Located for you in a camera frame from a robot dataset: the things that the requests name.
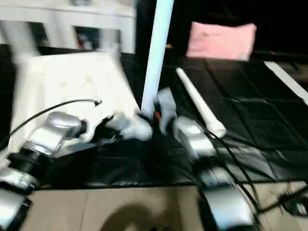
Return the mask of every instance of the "pink pillow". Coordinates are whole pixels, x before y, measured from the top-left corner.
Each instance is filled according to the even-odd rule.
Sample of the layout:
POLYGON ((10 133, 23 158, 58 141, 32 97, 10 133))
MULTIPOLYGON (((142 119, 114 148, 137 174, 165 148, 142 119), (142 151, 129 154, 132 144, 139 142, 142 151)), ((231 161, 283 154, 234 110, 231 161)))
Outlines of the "pink pillow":
POLYGON ((256 26, 220 26, 192 23, 187 57, 249 60, 256 26))

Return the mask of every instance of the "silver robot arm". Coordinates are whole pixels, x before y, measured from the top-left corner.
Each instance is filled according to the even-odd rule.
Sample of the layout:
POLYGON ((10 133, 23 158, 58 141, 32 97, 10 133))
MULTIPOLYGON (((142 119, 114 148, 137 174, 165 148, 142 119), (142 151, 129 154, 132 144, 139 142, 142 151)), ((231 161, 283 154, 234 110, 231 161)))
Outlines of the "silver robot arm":
POLYGON ((27 195, 38 188, 52 158, 64 140, 85 132, 86 123, 62 112, 50 113, 29 136, 10 164, 0 171, 0 230, 18 230, 31 206, 27 195))
POLYGON ((114 113, 108 118, 98 117, 93 124, 63 112, 50 113, 45 123, 30 134, 20 151, 8 157, 8 167, 0 170, 0 231, 19 229, 31 206, 27 195, 40 187, 64 141, 85 135, 90 129, 92 134, 87 136, 87 141, 97 138, 96 142, 100 142, 100 131, 104 128, 115 131, 120 139, 146 141, 152 136, 150 124, 138 115, 127 118, 122 113, 114 113))
POLYGON ((170 89, 158 93, 156 108, 161 114, 160 130, 163 134, 172 134, 182 144, 194 177, 201 183, 198 189, 201 198, 199 208, 206 229, 254 229, 254 216, 248 202, 221 166, 216 150, 203 128, 192 119, 177 116, 170 89))

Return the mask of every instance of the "black wire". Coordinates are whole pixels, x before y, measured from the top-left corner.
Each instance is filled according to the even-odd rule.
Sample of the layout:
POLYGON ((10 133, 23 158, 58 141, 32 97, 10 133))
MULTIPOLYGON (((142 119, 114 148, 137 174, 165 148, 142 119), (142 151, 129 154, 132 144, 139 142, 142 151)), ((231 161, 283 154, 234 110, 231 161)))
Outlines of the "black wire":
POLYGON ((256 210, 258 211, 260 209, 260 201, 259 201, 259 196, 257 194, 257 190, 254 186, 253 181, 251 180, 250 176, 248 175, 248 173, 246 172, 246 170, 243 168, 243 165, 241 164, 241 162, 238 160, 238 158, 236 157, 236 155, 232 152, 232 150, 230 149, 230 147, 225 143, 225 141, 223 141, 221 138, 219 138, 217 135, 215 135, 213 132, 207 130, 206 128, 204 128, 210 135, 212 135, 216 140, 218 140, 228 151, 228 153, 230 154, 230 156, 232 157, 232 159, 234 160, 234 162, 236 163, 237 167, 239 167, 239 169, 241 170, 241 172, 243 173, 243 175, 245 176, 245 178, 248 181, 248 184, 250 185, 250 187, 253 190, 253 193, 255 195, 255 199, 256 202, 253 202, 253 204, 255 204, 256 206, 256 210))
POLYGON ((35 115, 33 115, 32 117, 30 117, 29 119, 27 119, 26 121, 24 121, 23 123, 21 123, 20 125, 18 125, 10 134, 8 134, 4 139, 3 141, 1 142, 0 144, 0 150, 3 148, 3 145, 5 145, 5 143, 10 139, 10 137, 15 133, 17 132, 19 129, 21 129, 24 125, 26 125, 27 123, 29 123, 31 120, 39 117, 40 115, 46 113, 46 112, 49 112, 55 108, 58 108, 58 107, 61 107, 63 105, 66 105, 66 104, 70 104, 70 103, 75 103, 75 102, 91 102, 91 103, 94 103, 95 106, 99 105, 102 101, 100 100, 93 100, 93 99, 81 99, 81 100, 69 100, 69 101, 65 101, 65 102, 62 102, 62 103, 59 103, 55 106, 52 106, 52 107, 49 107, 39 113, 36 113, 35 115))

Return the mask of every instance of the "black tablecloth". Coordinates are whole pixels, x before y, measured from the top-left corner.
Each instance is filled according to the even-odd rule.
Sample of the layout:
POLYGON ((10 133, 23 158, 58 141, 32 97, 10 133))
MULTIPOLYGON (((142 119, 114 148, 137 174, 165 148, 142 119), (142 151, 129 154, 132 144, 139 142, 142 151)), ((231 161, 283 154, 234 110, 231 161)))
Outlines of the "black tablecloth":
MULTIPOLYGON (((141 105, 146 65, 122 54, 121 63, 141 105)), ((231 62, 167 57, 160 88, 170 87, 178 112, 201 121, 175 68, 181 67, 217 118, 223 138, 254 182, 308 180, 308 107, 263 62, 231 62)), ((246 182, 228 152, 222 159, 246 182)), ((148 142, 122 141, 58 158, 43 188, 84 189, 187 185, 190 165, 172 137, 155 132, 148 142)))

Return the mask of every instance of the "black plastic sheet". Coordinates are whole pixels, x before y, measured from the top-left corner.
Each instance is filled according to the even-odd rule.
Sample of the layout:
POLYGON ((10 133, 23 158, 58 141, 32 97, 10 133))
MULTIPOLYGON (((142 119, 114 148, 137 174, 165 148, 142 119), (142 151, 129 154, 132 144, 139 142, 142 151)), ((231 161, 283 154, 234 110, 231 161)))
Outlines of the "black plastic sheet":
MULTIPOLYGON (((146 64, 121 57, 141 105, 146 64)), ((170 87, 180 114, 202 122, 175 72, 185 70, 217 118, 223 138, 254 182, 308 180, 307 105, 263 62, 165 58, 160 89, 170 87)), ((219 142, 222 160, 241 182, 245 177, 219 142)), ((193 184, 185 150, 159 132, 149 142, 123 141, 55 160, 45 188, 83 189, 193 184)))

